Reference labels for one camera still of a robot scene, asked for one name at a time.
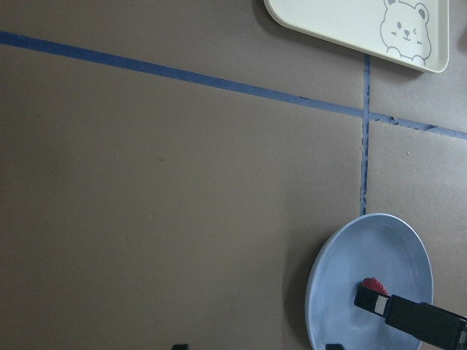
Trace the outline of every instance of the cartoon bear face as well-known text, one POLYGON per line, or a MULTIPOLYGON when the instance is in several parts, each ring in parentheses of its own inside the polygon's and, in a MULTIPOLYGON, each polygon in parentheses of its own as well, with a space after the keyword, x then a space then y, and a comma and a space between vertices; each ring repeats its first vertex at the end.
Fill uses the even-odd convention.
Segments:
POLYGON ((422 64, 430 57, 431 43, 428 38, 429 15, 424 4, 412 7, 400 0, 384 0, 385 19, 381 23, 381 38, 387 51, 396 49, 400 56, 415 61, 421 58, 422 64))

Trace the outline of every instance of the blue plate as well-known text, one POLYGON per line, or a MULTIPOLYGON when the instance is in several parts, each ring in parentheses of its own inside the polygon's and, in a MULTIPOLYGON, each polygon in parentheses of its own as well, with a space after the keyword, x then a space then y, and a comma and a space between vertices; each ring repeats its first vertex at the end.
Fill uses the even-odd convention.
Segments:
POLYGON ((359 217, 329 238, 310 273, 305 316, 314 350, 328 343, 345 350, 419 349, 419 340, 353 305, 366 277, 379 279, 390 294, 433 303, 430 260, 415 231, 391 215, 359 217))

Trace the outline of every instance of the blue tape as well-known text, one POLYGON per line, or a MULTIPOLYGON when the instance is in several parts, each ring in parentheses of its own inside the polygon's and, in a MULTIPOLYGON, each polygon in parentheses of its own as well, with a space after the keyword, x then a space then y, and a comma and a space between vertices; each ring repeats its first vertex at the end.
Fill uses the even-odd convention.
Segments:
POLYGON ((425 124, 423 122, 414 122, 412 120, 401 118, 394 118, 390 115, 380 113, 370 113, 370 119, 375 122, 383 122, 386 124, 403 126, 405 128, 427 131, 429 133, 437 133, 439 135, 454 137, 456 139, 467 140, 467 133, 464 133, 462 131, 456 131, 453 129, 442 128, 437 125, 425 124))
POLYGON ((362 174, 360 186, 360 215, 366 214, 366 186, 368 182, 368 146, 370 136, 370 55, 365 54, 363 72, 363 136, 362 136, 362 174))
POLYGON ((132 71, 140 71, 147 74, 158 75, 160 77, 178 79, 184 82, 193 82, 213 88, 220 88, 237 93, 269 98, 271 100, 282 101, 289 104, 297 104, 299 106, 321 109, 329 112, 350 115, 353 117, 361 117, 362 113, 361 109, 342 106, 340 104, 332 104, 330 102, 305 98, 290 93, 283 93, 276 90, 266 89, 264 87, 243 84, 240 82, 234 82, 232 80, 211 77, 209 75, 194 73, 192 71, 184 71, 182 69, 162 66, 155 63, 138 61, 122 56, 110 55, 109 53, 83 49, 81 47, 58 44, 56 42, 49 42, 47 40, 21 36, 5 31, 0 31, 0 44, 22 47, 29 50, 76 58, 78 60, 90 61, 123 69, 130 69, 132 71))

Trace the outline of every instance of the plate rim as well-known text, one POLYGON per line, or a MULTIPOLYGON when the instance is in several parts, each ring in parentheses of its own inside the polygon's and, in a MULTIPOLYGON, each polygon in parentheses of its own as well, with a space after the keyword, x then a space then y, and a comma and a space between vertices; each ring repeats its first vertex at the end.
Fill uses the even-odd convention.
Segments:
MULTIPOLYGON (((310 274, 309 274, 308 282, 306 284, 306 292, 305 292, 306 332, 308 334, 308 339, 309 339, 313 349, 317 349, 317 344, 316 344, 316 342, 314 340, 314 337, 312 337, 312 334, 310 333, 310 325, 309 325, 309 320, 308 320, 308 314, 309 314, 309 310, 310 310, 310 300, 311 300, 312 286, 314 285, 314 281, 315 281, 316 276, 317 276, 316 272, 317 272, 318 268, 320 267, 321 263, 323 262, 323 257, 329 251, 329 249, 331 248, 334 241, 336 241, 336 239, 343 232, 345 232, 347 230, 347 228, 354 225, 356 222, 359 222, 361 220, 366 220, 366 219, 368 219, 370 217, 390 217, 391 219, 395 219, 395 220, 397 220, 399 222, 402 222, 414 234, 415 238, 419 241, 420 246, 422 247, 422 250, 425 253, 425 258, 426 258, 426 260, 428 262, 428 267, 429 267, 429 271, 430 271, 430 278, 431 278, 431 298, 429 300, 429 303, 433 304, 433 298, 434 298, 433 269, 431 268, 430 258, 428 256, 428 252, 427 252, 427 250, 425 248, 425 245, 423 244, 422 240, 418 236, 417 232, 409 224, 407 224, 405 221, 403 221, 402 219, 400 219, 400 218, 398 218, 398 217, 396 217, 394 215, 391 215, 391 214, 372 213, 372 214, 362 215, 360 217, 355 218, 351 222, 347 223, 346 225, 344 225, 340 229, 338 229, 330 238, 328 238, 328 240, 324 243, 323 247, 320 249, 320 252, 316 256, 316 259, 314 259, 313 266, 312 266, 312 269, 311 269, 310 274)), ((418 346, 417 346, 417 350, 420 350, 420 347, 422 345, 422 341, 418 341, 418 342, 419 343, 418 343, 418 346)))

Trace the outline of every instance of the strawberry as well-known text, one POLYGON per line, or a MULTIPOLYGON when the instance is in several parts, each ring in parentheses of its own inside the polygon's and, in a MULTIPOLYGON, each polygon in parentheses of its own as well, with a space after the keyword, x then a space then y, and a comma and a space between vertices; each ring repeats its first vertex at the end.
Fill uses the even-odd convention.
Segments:
POLYGON ((385 286, 383 286, 382 283, 374 277, 371 277, 370 279, 364 279, 363 282, 360 283, 360 285, 362 287, 371 289, 375 292, 378 292, 379 294, 383 294, 389 297, 389 292, 386 290, 385 286))

